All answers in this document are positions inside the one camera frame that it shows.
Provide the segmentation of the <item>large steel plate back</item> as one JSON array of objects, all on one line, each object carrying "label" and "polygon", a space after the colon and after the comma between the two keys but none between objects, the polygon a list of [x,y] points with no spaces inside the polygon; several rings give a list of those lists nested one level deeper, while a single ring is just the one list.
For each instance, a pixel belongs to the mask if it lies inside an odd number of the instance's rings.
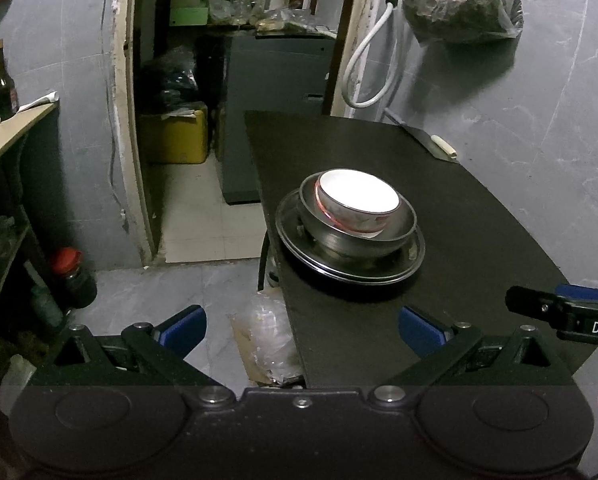
[{"label": "large steel plate back", "polygon": [[275,228],[287,250],[308,268],[339,282],[384,286],[403,282],[423,263],[426,243],[415,230],[413,242],[379,258],[353,258],[320,244],[303,225],[299,216],[299,193],[282,199],[275,214]]}]

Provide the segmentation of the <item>deep steel bowl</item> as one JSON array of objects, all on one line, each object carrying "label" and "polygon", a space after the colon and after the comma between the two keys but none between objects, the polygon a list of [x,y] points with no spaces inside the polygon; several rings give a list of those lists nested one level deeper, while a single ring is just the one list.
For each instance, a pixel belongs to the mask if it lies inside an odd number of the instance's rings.
[{"label": "deep steel bowl", "polygon": [[328,218],[317,204],[315,185],[321,172],[310,174],[298,188],[299,217],[310,235],[322,246],[351,258],[381,258],[405,248],[419,233],[418,218],[402,195],[400,205],[388,225],[376,236],[367,237],[345,231]]}]

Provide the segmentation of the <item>white ceramic bowl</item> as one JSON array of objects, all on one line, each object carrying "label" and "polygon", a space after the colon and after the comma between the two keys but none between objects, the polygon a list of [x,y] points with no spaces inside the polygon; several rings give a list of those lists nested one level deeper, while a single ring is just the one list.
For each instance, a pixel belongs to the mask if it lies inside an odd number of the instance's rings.
[{"label": "white ceramic bowl", "polygon": [[397,191],[385,181],[354,169],[324,171],[314,185],[317,206],[349,233],[376,236],[400,206]]},{"label": "white ceramic bowl", "polygon": [[317,210],[319,210],[321,212],[322,216],[324,218],[326,218],[332,226],[335,226],[335,228],[339,229],[340,231],[346,232],[351,235],[359,236],[359,237],[374,238],[374,237],[378,236],[380,233],[384,232],[384,230],[386,229],[385,227],[383,227],[382,229],[375,230],[375,231],[359,231],[359,230],[354,230],[354,229],[348,228],[347,226],[345,226],[344,224],[339,222],[325,208],[325,206],[323,205],[323,203],[320,199],[320,196],[319,196],[319,185],[318,184],[314,185],[314,200],[316,203],[316,208],[317,208]]}]

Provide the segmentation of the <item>red-capped dark jug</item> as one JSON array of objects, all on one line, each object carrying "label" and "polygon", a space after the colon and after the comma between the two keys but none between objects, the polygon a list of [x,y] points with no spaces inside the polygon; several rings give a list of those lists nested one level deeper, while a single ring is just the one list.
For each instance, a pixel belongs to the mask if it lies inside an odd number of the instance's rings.
[{"label": "red-capped dark jug", "polygon": [[98,286],[78,249],[60,249],[53,260],[53,273],[57,304],[63,310],[84,309],[98,296]]}]

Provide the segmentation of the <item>yellow container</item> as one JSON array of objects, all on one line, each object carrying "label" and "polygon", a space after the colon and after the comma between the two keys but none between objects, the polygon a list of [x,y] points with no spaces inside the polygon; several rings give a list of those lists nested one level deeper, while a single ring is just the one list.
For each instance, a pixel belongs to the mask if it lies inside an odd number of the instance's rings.
[{"label": "yellow container", "polygon": [[151,143],[158,162],[198,165],[209,153],[207,110],[176,110],[150,119]]}]

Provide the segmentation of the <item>wooden shelf counter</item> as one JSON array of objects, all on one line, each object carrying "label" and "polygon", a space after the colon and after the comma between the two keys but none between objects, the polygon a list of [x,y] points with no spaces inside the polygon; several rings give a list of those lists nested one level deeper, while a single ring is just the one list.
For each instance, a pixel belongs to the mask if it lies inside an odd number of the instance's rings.
[{"label": "wooden shelf counter", "polygon": [[20,112],[6,122],[0,122],[0,157],[57,107],[57,103],[42,104]]}]

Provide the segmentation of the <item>dark glass bottle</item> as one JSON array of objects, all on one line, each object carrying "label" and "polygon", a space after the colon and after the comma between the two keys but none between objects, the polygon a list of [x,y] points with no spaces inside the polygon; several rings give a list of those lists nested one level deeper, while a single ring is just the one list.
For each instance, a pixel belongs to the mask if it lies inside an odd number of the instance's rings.
[{"label": "dark glass bottle", "polygon": [[12,118],[18,109],[17,90],[14,79],[6,68],[3,40],[0,39],[0,119],[2,122]]}]

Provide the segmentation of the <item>dark cabinet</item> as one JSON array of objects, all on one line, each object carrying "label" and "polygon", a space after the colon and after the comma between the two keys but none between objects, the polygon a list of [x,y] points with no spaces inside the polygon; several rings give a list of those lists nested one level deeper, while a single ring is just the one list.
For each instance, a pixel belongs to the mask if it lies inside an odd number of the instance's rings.
[{"label": "dark cabinet", "polygon": [[217,159],[227,204],[259,200],[245,114],[249,110],[320,114],[334,46],[334,39],[317,35],[235,32],[226,39]]}]

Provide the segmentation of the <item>green box on shelf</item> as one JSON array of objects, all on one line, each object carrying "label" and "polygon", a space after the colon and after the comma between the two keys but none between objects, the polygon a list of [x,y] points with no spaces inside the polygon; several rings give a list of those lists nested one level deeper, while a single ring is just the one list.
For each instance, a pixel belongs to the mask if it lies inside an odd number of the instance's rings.
[{"label": "green box on shelf", "polygon": [[205,26],[209,20],[206,6],[180,6],[170,10],[171,26]]}]

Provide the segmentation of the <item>plastic bag on wall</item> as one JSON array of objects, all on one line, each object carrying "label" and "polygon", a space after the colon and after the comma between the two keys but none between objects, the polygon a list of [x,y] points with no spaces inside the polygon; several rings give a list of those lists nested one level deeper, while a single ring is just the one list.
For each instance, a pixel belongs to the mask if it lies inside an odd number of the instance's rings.
[{"label": "plastic bag on wall", "polygon": [[404,18],[419,44],[482,44],[517,38],[521,0],[404,0]]}]

